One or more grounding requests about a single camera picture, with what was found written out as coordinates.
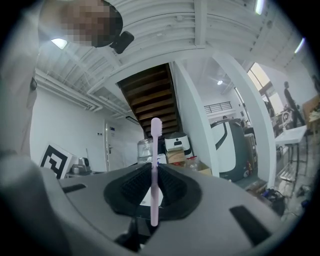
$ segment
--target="clear plastic container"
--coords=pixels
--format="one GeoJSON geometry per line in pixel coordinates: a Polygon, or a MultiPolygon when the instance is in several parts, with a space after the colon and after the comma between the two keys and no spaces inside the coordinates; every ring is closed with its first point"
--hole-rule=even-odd
{"type": "Polygon", "coordinates": [[[187,158],[184,163],[184,167],[190,169],[192,171],[198,172],[199,171],[199,160],[196,156],[192,156],[187,158]]]}
{"type": "Polygon", "coordinates": [[[152,163],[152,155],[150,156],[144,156],[144,157],[138,157],[138,164],[146,164],[146,163],[152,163]]]}
{"type": "Polygon", "coordinates": [[[146,138],[138,142],[138,158],[149,157],[153,155],[153,139],[146,138]]]}

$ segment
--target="wooden stair step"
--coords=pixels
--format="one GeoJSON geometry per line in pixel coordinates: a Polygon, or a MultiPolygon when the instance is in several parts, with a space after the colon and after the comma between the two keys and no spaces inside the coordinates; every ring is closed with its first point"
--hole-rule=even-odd
{"type": "Polygon", "coordinates": [[[150,94],[148,96],[143,96],[140,98],[135,98],[132,102],[131,102],[131,106],[135,106],[138,105],[140,103],[144,103],[150,100],[154,100],[156,98],[162,97],[162,96],[166,96],[166,95],[171,95],[172,92],[170,89],[167,90],[162,90],[162,91],[158,91],[156,93],[150,94]]]}
{"type": "MultiPolygon", "coordinates": [[[[176,120],[177,117],[175,114],[170,114],[170,115],[166,115],[166,116],[161,116],[159,117],[160,120],[162,121],[162,123],[164,122],[168,122],[168,121],[171,121],[171,120],[176,120]]],[[[141,123],[143,127],[146,127],[146,126],[150,126],[151,125],[151,120],[148,120],[148,121],[144,121],[141,123]]]]}
{"type": "Polygon", "coordinates": [[[135,113],[139,114],[139,113],[144,112],[144,111],[156,109],[156,108],[159,108],[159,107],[164,107],[164,106],[167,106],[167,105],[172,105],[173,103],[174,103],[174,100],[172,98],[169,98],[169,99],[158,101],[156,103],[152,103],[152,104],[149,104],[149,105],[146,105],[146,106],[137,107],[137,109],[135,110],[135,113]]]}
{"type": "Polygon", "coordinates": [[[151,113],[142,114],[138,118],[139,118],[139,121],[142,121],[142,120],[145,120],[145,119],[156,118],[158,116],[163,116],[165,114],[174,113],[174,112],[175,112],[175,108],[174,107],[168,107],[168,108],[161,109],[161,110],[158,110],[158,111],[154,111],[154,112],[151,112],[151,113]]]}
{"type": "Polygon", "coordinates": [[[177,132],[177,131],[178,131],[178,126],[162,129],[162,135],[177,132]]]}
{"type": "Polygon", "coordinates": [[[143,76],[143,77],[141,77],[141,78],[139,78],[137,80],[131,81],[131,82],[126,83],[126,84],[123,84],[122,88],[126,88],[126,87],[128,87],[130,85],[133,85],[135,83],[141,83],[143,80],[150,79],[152,77],[155,77],[155,76],[158,76],[158,75],[162,75],[164,73],[167,73],[167,70],[159,70],[157,72],[154,72],[154,73],[148,74],[146,76],[143,76]]]}
{"type": "MultiPolygon", "coordinates": [[[[172,127],[172,126],[177,126],[178,125],[178,122],[175,120],[175,121],[171,121],[171,122],[164,122],[162,124],[162,129],[164,128],[168,128],[168,127],[172,127]]],[[[150,132],[151,131],[151,126],[148,126],[147,128],[145,128],[145,131],[146,132],[150,132]]]]}
{"type": "Polygon", "coordinates": [[[135,94],[139,94],[139,93],[142,93],[144,91],[147,91],[147,90],[150,90],[150,89],[153,89],[153,88],[156,88],[158,86],[162,86],[162,85],[166,85],[169,83],[169,79],[162,79],[162,80],[159,80],[159,81],[155,81],[155,82],[151,82],[151,83],[147,83],[145,85],[142,85],[142,86],[139,86],[135,89],[132,89],[132,90],[129,90],[126,92],[126,95],[128,97],[131,97],[135,94]]]}

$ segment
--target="white pillar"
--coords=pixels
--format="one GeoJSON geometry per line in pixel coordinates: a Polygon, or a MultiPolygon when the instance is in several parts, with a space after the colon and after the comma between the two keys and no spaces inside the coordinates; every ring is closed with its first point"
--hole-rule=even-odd
{"type": "Polygon", "coordinates": [[[219,177],[219,162],[210,123],[198,91],[183,64],[173,65],[175,92],[183,131],[188,135],[193,154],[219,177]]]}
{"type": "Polygon", "coordinates": [[[273,187],[276,177],[276,144],[271,120],[258,89],[243,67],[227,53],[212,56],[230,77],[240,92],[250,114],[258,155],[258,177],[273,187]]]}

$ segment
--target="cardboard box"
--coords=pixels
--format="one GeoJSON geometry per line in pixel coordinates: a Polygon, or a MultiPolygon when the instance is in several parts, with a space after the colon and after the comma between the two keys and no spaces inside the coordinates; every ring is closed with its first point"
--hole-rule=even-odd
{"type": "Polygon", "coordinates": [[[199,161],[199,166],[200,166],[199,168],[200,170],[198,171],[199,173],[212,176],[211,169],[208,166],[206,166],[203,162],[199,161]]]}
{"type": "Polygon", "coordinates": [[[186,160],[185,152],[183,149],[167,152],[166,157],[169,164],[175,162],[183,162],[186,160]]]}
{"type": "MultiPolygon", "coordinates": [[[[181,161],[181,162],[173,162],[173,163],[170,163],[172,165],[175,165],[175,166],[180,166],[180,167],[184,167],[185,166],[185,162],[184,161],[181,161]]],[[[209,175],[209,176],[212,176],[212,172],[211,172],[211,169],[206,166],[203,162],[199,161],[198,162],[199,164],[199,173],[202,173],[204,175],[209,175]]]]}
{"type": "Polygon", "coordinates": [[[173,147],[170,149],[167,149],[167,152],[171,152],[171,151],[178,151],[178,150],[183,150],[184,148],[182,146],[177,146],[177,147],[173,147]]]}

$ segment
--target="ceiling light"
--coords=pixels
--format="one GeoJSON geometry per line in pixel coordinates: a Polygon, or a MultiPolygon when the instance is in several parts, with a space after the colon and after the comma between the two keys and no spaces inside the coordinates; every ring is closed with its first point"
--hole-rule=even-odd
{"type": "Polygon", "coordinates": [[[298,47],[294,51],[295,54],[300,51],[300,49],[304,45],[304,43],[305,43],[305,38],[303,37],[301,42],[299,43],[298,47]]]}
{"type": "Polygon", "coordinates": [[[60,38],[53,39],[53,40],[51,40],[51,42],[54,43],[56,46],[58,46],[61,50],[63,48],[65,48],[65,46],[68,43],[66,40],[63,40],[63,39],[60,39],[60,38]]]}
{"type": "Polygon", "coordinates": [[[262,14],[262,9],[264,8],[264,1],[265,0],[256,0],[255,12],[259,15],[262,14]]]}

